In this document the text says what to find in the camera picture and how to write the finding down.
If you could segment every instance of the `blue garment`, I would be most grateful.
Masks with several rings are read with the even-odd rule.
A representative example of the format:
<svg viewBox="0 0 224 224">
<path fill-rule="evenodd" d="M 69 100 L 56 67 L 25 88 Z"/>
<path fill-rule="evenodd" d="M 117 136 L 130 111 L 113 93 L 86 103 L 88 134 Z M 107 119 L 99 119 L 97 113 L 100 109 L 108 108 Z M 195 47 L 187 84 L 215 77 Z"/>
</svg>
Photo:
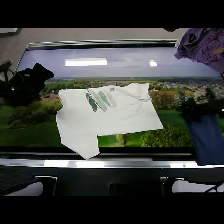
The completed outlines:
<svg viewBox="0 0 224 224">
<path fill-rule="evenodd" d="M 215 115 L 204 115 L 201 122 L 185 117 L 197 154 L 197 163 L 204 165 L 224 164 L 224 137 Z"/>
</svg>

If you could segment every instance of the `screen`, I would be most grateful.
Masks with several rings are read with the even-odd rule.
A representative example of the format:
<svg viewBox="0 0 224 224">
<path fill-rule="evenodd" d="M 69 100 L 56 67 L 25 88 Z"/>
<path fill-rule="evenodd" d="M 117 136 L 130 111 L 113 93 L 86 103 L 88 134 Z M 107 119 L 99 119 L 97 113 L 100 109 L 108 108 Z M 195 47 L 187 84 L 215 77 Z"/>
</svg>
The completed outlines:
<svg viewBox="0 0 224 224">
<path fill-rule="evenodd" d="M 56 125 L 62 107 L 60 89 L 88 89 L 107 85 L 149 83 L 149 95 L 163 130 L 98 137 L 100 147 L 192 147 L 177 107 L 193 97 L 203 103 L 206 88 L 224 98 L 221 75 L 189 59 L 177 60 L 174 47 L 91 48 L 25 51 L 18 71 L 42 64 L 54 73 L 40 92 L 41 99 L 27 107 L 0 109 L 0 146 L 63 147 Z M 224 132 L 224 119 L 218 118 Z"/>
</svg>

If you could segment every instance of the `purple garment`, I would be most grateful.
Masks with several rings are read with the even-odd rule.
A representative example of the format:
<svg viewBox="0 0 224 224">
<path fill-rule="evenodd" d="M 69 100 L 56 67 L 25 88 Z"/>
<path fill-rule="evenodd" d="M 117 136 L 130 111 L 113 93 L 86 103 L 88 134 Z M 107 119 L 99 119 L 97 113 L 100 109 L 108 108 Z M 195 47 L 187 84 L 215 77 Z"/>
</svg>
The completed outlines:
<svg viewBox="0 0 224 224">
<path fill-rule="evenodd" d="M 175 57 L 189 58 L 224 72 L 224 28 L 190 28 L 182 37 Z"/>
</svg>

